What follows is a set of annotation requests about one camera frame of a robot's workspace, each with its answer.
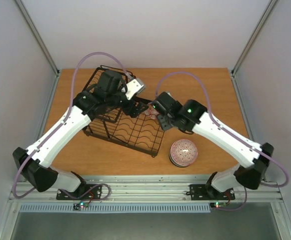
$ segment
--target wall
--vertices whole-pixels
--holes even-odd
[[[17,168],[12,152],[35,140],[54,74],[12,0],[0,0],[0,217]]]
[[[269,0],[23,0],[58,68],[233,68]],[[106,57],[86,61],[115,66]]]
[[[237,77],[256,140],[274,145],[291,176],[291,1],[279,1]],[[284,181],[275,166],[268,178]],[[291,218],[291,182],[281,191]]]

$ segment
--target rack wire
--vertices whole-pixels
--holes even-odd
[[[83,88],[88,89],[92,84],[96,84],[101,73],[105,70],[114,70],[120,73],[123,79],[128,82],[127,76],[121,69],[101,65],[98,67],[89,81]],[[150,100],[139,98],[144,103]],[[158,155],[164,131],[156,119],[141,113],[136,118],[131,118],[123,113],[122,109],[113,109],[110,112],[98,115],[83,129],[87,136],[93,136],[111,143],[125,146],[155,157]]]

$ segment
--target purple cable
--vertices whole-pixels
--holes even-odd
[[[168,77],[171,77],[173,75],[176,75],[176,74],[186,74],[186,75],[190,75],[191,77],[193,77],[195,80],[197,80],[197,82],[201,85],[201,88],[204,92],[204,95],[205,95],[205,99],[206,99],[206,102],[207,102],[207,109],[208,109],[208,114],[209,114],[209,117],[210,119],[212,120],[212,122],[218,126],[220,129],[222,129],[223,131],[225,131],[227,134],[229,134],[231,137],[233,137],[234,139],[238,140],[240,143],[242,143],[243,145],[245,145],[246,147],[250,148],[250,150],[252,151],[255,151],[256,153],[258,153],[259,155],[265,157],[266,159],[268,159],[269,161],[271,161],[272,163],[274,163],[275,165],[277,165],[282,171],[283,173],[285,174],[285,182],[282,183],[282,184],[268,184],[268,183],[264,183],[264,182],[261,182],[260,184],[263,185],[263,186],[267,186],[267,187],[270,187],[270,188],[282,188],[284,186],[286,186],[289,181],[290,181],[290,177],[289,177],[289,174],[287,172],[287,170],[283,167],[283,165],[281,165],[281,163],[279,163],[278,161],[274,160],[272,157],[266,155],[264,152],[258,150],[258,149],[255,149],[253,146],[251,146],[250,144],[248,144],[247,142],[243,141],[241,138],[239,138],[238,136],[236,136],[234,133],[232,133],[231,131],[223,128],[214,118],[213,116],[213,113],[212,113],[212,108],[211,108],[211,104],[210,104],[210,99],[209,99],[209,95],[208,95],[208,92],[207,92],[207,89],[205,88],[204,84],[202,83],[202,81],[194,74],[190,73],[190,72],[187,72],[187,71],[176,71],[176,72],[171,72],[167,75],[165,75],[161,80],[160,82],[158,83],[156,89],[155,89],[155,97],[158,96],[158,90],[162,84],[162,82],[168,78]]]
[[[71,114],[71,110],[72,110],[72,106],[73,106],[73,98],[74,98],[74,91],[75,91],[75,82],[76,82],[76,77],[77,77],[77,73],[78,73],[78,70],[80,68],[80,66],[82,65],[82,63],[94,56],[94,55],[104,55],[104,56],[107,56],[111,59],[113,59],[114,61],[116,61],[119,66],[123,69],[124,71],[124,74],[129,78],[129,79],[133,79],[132,76],[127,72],[126,68],[122,65],[122,63],[117,59],[115,58],[114,56],[106,53],[106,52],[102,52],[102,51],[96,51],[96,52],[92,52],[88,55],[86,55],[84,58],[81,59],[81,61],[77,64],[75,70],[74,70],[74,73],[73,73],[73,76],[72,76],[72,83],[71,83],[71,93],[70,93],[70,104],[69,104],[69,108],[68,108],[68,111],[66,113],[66,116],[65,118],[63,119],[64,122],[67,121],[67,119],[69,118],[70,114]],[[59,128],[61,128],[63,124],[60,123],[60,125],[58,125],[45,139],[43,139],[43,141],[37,146],[37,149],[39,150],[48,140],[49,138],[51,138],[53,136],[53,134],[55,134]],[[31,193],[35,188],[31,188],[29,191],[27,191],[25,194],[21,195],[21,196],[18,196],[17,195],[17,183],[18,183],[18,179],[20,177],[20,174],[22,172],[22,170],[24,169],[25,165],[29,162],[29,160],[33,157],[33,155],[37,152],[37,150],[34,150],[33,152],[30,153],[30,155],[23,161],[23,163],[21,164],[21,166],[19,167],[18,171],[16,172],[16,175],[15,175],[15,178],[14,178],[14,182],[13,182],[13,185],[12,185],[12,194],[13,196],[16,198],[16,199],[21,199],[25,196],[27,196],[29,193]]]
[[[108,184],[105,184],[105,183],[100,183],[100,184],[94,185],[93,187],[91,187],[88,191],[86,191],[85,193],[83,193],[83,194],[82,194],[81,196],[79,196],[79,197],[74,197],[74,196],[72,196],[72,195],[71,195],[68,191],[66,191],[66,190],[61,190],[61,191],[64,192],[66,195],[68,195],[71,199],[78,200],[78,199],[82,198],[84,195],[88,194],[92,189],[97,188],[97,187],[99,187],[99,186],[105,186],[105,187],[108,189],[108,193],[107,193],[107,195],[104,196],[104,197],[102,197],[102,198],[100,198],[100,199],[92,199],[91,201],[103,201],[103,200],[106,200],[106,199],[109,197],[109,195],[111,194],[111,188],[110,188],[110,186],[109,186]]]
[[[234,212],[234,211],[238,211],[238,210],[242,209],[246,205],[247,200],[248,200],[248,192],[247,192],[247,189],[245,187],[243,187],[243,188],[244,188],[244,194],[245,194],[245,196],[244,196],[244,201],[243,201],[243,203],[240,206],[238,206],[236,208],[223,208],[223,207],[216,208],[215,207],[213,209],[220,210],[220,211],[226,211],[226,212]]]

